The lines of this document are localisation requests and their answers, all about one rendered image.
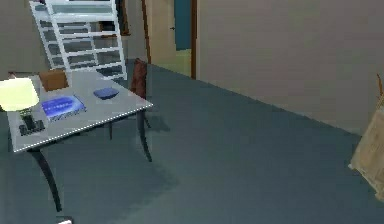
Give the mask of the pale yellow table lamp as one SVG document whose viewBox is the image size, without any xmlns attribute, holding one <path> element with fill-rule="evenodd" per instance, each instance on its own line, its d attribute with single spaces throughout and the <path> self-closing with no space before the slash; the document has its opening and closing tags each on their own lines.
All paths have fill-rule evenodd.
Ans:
<svg viewBox="0 0 384 224">
<path fill-rule="evenodd" d="M 39 97 L 30 78 L 0 81 L 0 107 L 6 112 L 18 112 L 21 117 L 31 114 Z"/>
</svg>

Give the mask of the dark blue bowl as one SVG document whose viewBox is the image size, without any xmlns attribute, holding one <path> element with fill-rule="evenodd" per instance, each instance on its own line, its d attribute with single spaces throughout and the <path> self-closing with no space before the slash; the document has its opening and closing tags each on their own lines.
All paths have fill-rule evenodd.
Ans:
<svg viewBox="0 0 384 224">
<path fill-rule="evenodd" d="M 119 91 L 115 88 L 108 87 L 95 90 L 93 94 L 101 100 L 107 100 L 117 96 L 119 94 Z"/>
</svg>

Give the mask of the blue book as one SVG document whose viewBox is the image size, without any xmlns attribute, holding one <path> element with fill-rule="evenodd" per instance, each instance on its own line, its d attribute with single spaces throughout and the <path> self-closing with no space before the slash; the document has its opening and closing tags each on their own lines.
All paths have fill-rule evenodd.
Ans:
<svg viewBox="0 0 384 224">
<path fill-rule="evenodd" d="M 77 115 L 87 110 L 84 103 L 75 95 L 55 97 L 42 102 L 41 106 L 50 122 Z"/>
</svg>

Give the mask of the white ladder shelf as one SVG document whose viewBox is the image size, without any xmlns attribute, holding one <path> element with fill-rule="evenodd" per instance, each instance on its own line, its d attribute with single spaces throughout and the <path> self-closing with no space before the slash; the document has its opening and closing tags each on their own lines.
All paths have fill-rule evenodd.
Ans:
<svg viewBox="0 0 384 224">
<path fill-rule="evenodd" d="M 117 0 L 29 0 L 51 69 L 127 79 Z"/>
</svg>

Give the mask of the dark red wooden chair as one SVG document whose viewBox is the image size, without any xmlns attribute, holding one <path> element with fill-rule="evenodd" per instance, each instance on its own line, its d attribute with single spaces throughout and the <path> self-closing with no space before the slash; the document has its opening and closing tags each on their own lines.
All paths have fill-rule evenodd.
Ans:
<svg viewBox="0 0 384 224">
<path fill-rule="evenodd" d="M 147 63 L 139 58 L 134 61 L 133 76 L 130 84 L 130 91 L 138 95 L 142 99 L 146 99 L 147 84 Z M 143 129 L 144 125 L 150 127 L 149 121 L 145 116 L 145 111 L 137 113 L 137 124 L 139 129 Z"/>
</svg>

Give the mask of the grey table with black legs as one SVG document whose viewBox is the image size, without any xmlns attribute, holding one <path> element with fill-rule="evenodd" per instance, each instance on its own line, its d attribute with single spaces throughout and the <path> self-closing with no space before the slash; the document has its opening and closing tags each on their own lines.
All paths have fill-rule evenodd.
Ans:
<svg viewBox="0 0 384 224">
<path fill-rule="evenodd" d="M 58 212 L 62 210 L 59 193 L 42 149 L 84 131 L 103 125 L 111 126 L 114 122 L 132 115 L 137 117 L 139 111 L 146 111 L 152 106 L 150 102 L 114 82 L 113 79 L 105 79 L 98 72 L 70 72 L 66 77 L 68 81 L 67 88 L 49 92 L 45 91 L 39 76 L 25 77 L 32 80 L 39 97 L 39 103 L 31 108 L 30 115 L 35 121 L 43 121 L 45 126 L 43 131 L 22 136 L 19 126 L 23 123 L 22 118 L 24 116 L 21 117 L 18 112 L 7 112 L 12 151 L 15 153 L 28 152 L 32 155 L 48 182 Z M 108 87 L 117 89 L 119 94 L 107 100 L 101 100 L 93 94 L 95 90 Z M 42 109 L 41 103 L 55 97 L 69 95 L 75 95 L 84 103 L 87 110 L 77 115 L 50 122 Z M 150 157 L 145 128 L 138 128 L 138 130 L 144 153 L 147 157 Z"/>
</svg>

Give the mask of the brown cardboard box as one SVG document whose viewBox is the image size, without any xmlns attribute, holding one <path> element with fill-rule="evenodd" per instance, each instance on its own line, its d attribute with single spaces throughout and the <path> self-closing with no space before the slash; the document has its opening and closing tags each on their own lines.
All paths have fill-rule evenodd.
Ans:
<svg viewBox="0 0 384 224">
<path fill-rule="evenodd" d="M 46 92 L 68 87 L 64 70 L 53 69 L 39 73 L 39 78 Z"/>
</svg>

